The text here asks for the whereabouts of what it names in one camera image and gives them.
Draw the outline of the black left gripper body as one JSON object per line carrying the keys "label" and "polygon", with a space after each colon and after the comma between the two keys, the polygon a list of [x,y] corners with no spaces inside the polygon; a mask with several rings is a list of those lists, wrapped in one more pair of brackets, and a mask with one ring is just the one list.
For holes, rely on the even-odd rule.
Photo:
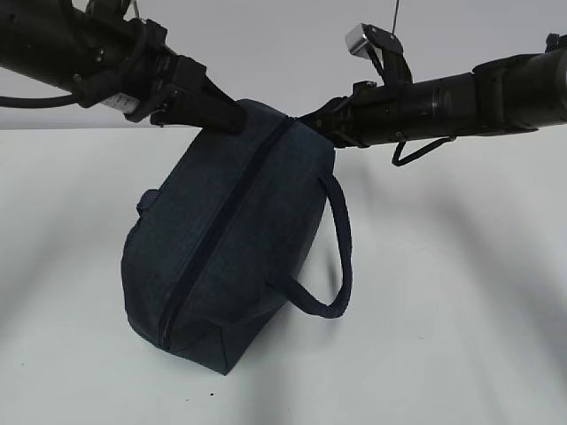
{"label": "black left gripper body", "polygon": [[73,76],[75,102],[104,104],[126,120],[185,125],[181,110],[208,97],[207,69],[167,46],[167,30],[151,19],[87,17],[73,39],[89,69]]}

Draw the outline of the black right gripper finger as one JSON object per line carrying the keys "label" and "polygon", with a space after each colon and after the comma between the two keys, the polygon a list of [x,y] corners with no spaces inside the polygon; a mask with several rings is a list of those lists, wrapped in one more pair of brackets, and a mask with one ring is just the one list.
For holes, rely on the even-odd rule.
{"label": "black right gripper finger", "polygon": [[331,99],[318,110],[298,117],[298,120],[332,142],[346,142],[340,116],[348,102],[348,99]]}

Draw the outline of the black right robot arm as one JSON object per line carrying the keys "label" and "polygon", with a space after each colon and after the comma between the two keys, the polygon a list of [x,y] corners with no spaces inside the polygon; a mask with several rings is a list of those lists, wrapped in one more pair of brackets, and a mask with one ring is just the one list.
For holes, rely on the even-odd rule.
{"label": "black right robot arm", "polygon": [[301,117],[338,148],[465,136],[531,133],[566,122],[566,38],[437,80],[397,87],[354,85]]}

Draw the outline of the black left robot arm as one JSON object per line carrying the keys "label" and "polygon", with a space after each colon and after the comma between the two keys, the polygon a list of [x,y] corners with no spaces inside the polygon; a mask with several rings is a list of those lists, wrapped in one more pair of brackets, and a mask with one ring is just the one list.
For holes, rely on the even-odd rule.
{"label": "black left robot arm", "polygon": [[1,66],[64,90],[59,97],[2,97],[11,109],[103,104],[130,122],[239,133],[246,111],[206,75],[206,67],[167,46],[167,30],[125,17],[131,1],[3,1]]}

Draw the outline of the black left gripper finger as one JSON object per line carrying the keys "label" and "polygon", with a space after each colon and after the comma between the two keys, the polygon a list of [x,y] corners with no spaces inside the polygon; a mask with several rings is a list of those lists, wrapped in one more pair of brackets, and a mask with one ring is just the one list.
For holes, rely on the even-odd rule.
{"label": "black left gripper finger", "polygon": [[199,89],[175,89],[161,109],[150,117],[154,126],[212,128],[227,133],[243,132],[246,121],[245,108],[208,78]]}

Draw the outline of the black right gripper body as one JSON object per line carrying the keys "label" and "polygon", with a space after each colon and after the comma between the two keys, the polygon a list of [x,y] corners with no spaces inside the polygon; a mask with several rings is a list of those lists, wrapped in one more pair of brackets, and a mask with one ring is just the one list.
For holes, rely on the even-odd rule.
{"label": "black right gripper body", "polygon": [[373,145],[401,143],[408,139],[401,128],[401,103],[408,85],[404,82],[379,85],[374,81],[359,81],[353,85],[348,105],[340,118],[346,142],[332,142],[339,149],[357,147],[366,149]]}

